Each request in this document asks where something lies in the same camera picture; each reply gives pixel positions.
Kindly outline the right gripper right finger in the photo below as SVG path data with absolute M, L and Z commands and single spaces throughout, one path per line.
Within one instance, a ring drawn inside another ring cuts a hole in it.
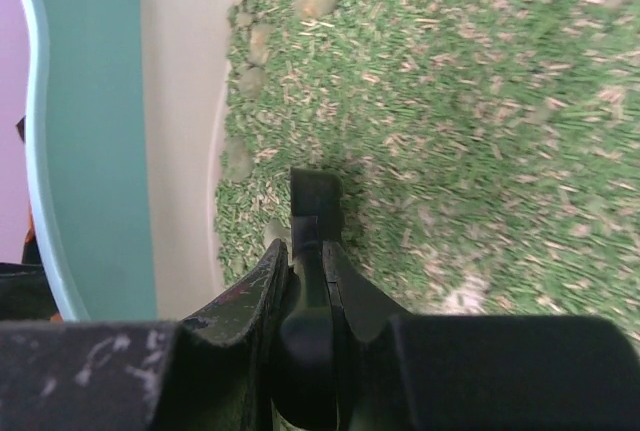
M 411 314 L 356 271 L 342 246 L 323 243 L 333 321 L 340 430 L 415 428 Z

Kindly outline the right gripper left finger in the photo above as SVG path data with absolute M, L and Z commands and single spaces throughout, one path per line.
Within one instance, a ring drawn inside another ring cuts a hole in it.
M 254 269 L 183 321 L 187 430 L 271 430 L 267 361 L 288 278 L 273 241 Z

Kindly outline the black litter scoop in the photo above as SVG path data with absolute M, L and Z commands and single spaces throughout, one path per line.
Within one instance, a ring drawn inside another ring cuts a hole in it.
M 292 262 L 270 354 L 272 399 L 291 425 L 337 428 L 333 319 L 323 244 L 342 241 L 340 179 L 326 171 L 290 172 Z

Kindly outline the teal litter box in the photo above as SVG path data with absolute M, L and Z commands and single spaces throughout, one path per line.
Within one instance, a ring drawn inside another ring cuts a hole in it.
M 221 293 L 233 1 L 22 0 L 29 195 L 65 319 L 183 318 Z

